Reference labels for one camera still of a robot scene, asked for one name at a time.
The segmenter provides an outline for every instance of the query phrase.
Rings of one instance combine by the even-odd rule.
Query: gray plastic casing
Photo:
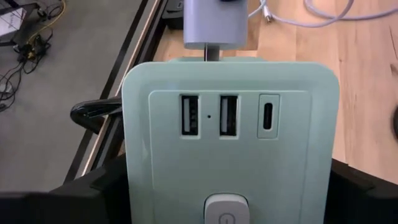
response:
[[[187,49],[205,44],[231,50],[246,44],[248,0],[184,0],[183,36]]]
[[[316,63],[134,67],[122,88],[132,222],[203,224],[206,199],[229,193],[247,199],[251,224],[323,223],[338,92]],[[237,136],[220,136],[225,94],[239,98]],[[181,134],[181,95],[199,96],[197,136]],[[280,99],[276,137],[258,135],[264,95]]]

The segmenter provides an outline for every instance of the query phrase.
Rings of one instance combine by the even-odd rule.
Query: usb-a port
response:
[[[198,96],[181,96],[182,135],[198,135]]]
[[[236,136],[237,96],[221,96],[220,100],[220,135]]]

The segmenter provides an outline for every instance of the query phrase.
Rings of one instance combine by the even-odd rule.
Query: wooden surface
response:
[[[346,1],[314,0],[319,9],[336,14]],[[258,0],[249,0],[249,11]],[[322,19],[309,14],[303,0],[269,0],[280,17],[303,22]],[[398,7],[398,0],[360,0],[349,15]],[[250,18],[248,42],[221,56],[253,56],[270,61],[313,61],[330,69],[340,81],[340,108],[333,158],[398,184],[398,142],[391,116],[398,105],[398,14],[360,22],[337,22],[309,29],[279,22],[267,24],[258,14]],[[155,61],[203,56],[183,47],[181,31],[166,29]]]

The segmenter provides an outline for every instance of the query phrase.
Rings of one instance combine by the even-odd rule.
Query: white power cord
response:
[[[320,22],[320,23],[303,23],[303,22],[297,22],[297,21],[292,21],[292,20],[288,20],[288,19],[283,19],[283,18],[280,18],[279,16],[271,13],[267,7],[267,0],[260,0],[260,3],[261,3],[260,7],[257,8],[254,12],[250,13],[249,17],[254,16],[260,10],[262,10],[263,15],[267,19],[268,22],[270,22],[272,19],[275,19],[277,21],[292,24],[295,26],[309,27],[309,28],[324,27],[324,26],[330,25],[338,20],[358,21],[358,20],[367,20],[367,19],[377,19],[377,18],[388,16],[390,14],[398,12],[398,7],[395,7],[388,11],[380,12],[377,14],[370,14],[370,15],[365,15],[365,16],[346,16],[348,11],[351,9],[351,7],[354,3],[354,0],[348,0],[348,3],[346,5],[346,7],[344,8],[343,12],[338,16],[333,16],[333,15],[329,15],[329,14],[317,9],[313,5],[312,0],[304,0],[304,6],[309,12],[313,13],[316,16],[327,18],[329,20],[325,21],[325,22]]]

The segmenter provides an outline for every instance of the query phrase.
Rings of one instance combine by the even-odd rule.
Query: power strip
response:
[[[128,73],[133,223],[203,223],[213,194],[244,197],[251,223],[323,223],[338,80],[315,63],[247,61]]]

